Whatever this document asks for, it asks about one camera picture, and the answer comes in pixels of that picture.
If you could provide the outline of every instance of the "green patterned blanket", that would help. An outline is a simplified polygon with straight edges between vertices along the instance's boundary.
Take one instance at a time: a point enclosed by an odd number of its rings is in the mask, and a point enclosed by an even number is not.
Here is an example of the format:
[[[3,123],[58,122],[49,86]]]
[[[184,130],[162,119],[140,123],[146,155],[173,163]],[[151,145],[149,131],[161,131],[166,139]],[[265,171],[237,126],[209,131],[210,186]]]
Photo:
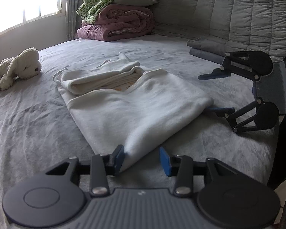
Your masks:
[[[76,12],[85,22],[93,24],[101,10],[113,0],[83,0],[83,2]]]

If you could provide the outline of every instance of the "pink blanket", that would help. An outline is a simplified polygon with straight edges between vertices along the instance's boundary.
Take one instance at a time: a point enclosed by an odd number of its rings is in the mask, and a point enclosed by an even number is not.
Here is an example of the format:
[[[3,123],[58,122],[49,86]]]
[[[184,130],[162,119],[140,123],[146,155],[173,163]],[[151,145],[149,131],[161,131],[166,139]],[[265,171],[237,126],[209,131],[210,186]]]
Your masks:
[[[101,41],[128,39],[150,33],[154,25],[153,13],[148,8],[109,4],[99,13],[95,24],[82,21],[77,36]]]

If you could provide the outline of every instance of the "gray quilted headboard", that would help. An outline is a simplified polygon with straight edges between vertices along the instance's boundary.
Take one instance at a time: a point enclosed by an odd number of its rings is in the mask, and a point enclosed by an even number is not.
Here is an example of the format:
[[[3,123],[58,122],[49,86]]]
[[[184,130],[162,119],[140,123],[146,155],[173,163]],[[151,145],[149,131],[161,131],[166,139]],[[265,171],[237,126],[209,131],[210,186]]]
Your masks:
[[[239,49],[262,50],[273,60],[286,56],[286,0],[160,0],[152,10],[153,33],[219,37]]]

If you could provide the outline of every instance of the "bed cover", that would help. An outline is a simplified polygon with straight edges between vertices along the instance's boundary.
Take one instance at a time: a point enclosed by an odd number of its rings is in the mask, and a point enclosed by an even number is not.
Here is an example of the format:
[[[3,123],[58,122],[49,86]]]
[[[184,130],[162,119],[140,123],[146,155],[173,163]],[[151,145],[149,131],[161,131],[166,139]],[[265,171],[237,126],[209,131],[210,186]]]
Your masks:
[[[0,229],[6,227],[2,196],[10,187],[67,157],[88,160],[93,154],[52,80],[57,71],[66,67],[91,69],[105,59],[118,59],[122,51],[141,65],[162,67],[199,86],[217,106],[238,109],[253,101],[252,82],[240,76],[198,80],[199,74],[209,73],[218,65],[190,55],[186,42],[187,39],[160,35],[110,43],[81,39],[40,51],[41,74],[16,81],[10,89],[0,92]],[[196,161],[216,157],[267,183],[277,134],[278,127],[236,135],[225,119],[202,114],[163,145],[172,154],[186,154]],[[118,177],[110,177],[111,189],[172,187],[174,178],[165,176],[158,151],[155,149]],[[88,177],[83,177],[80,185],[87,190]],[[194,177],[194,189],[202,187],[203,179]]]

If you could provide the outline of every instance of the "teddy bear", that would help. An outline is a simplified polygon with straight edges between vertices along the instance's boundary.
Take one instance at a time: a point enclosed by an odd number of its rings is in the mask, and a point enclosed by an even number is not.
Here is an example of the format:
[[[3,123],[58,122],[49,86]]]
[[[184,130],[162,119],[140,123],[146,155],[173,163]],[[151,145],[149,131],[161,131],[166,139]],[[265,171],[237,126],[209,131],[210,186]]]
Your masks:
[[[41,71],[39,53],[35,48],[24,50],[16,57],[3,59],[0,64],[0,91],[13,85],[13,78],[29,79]]]

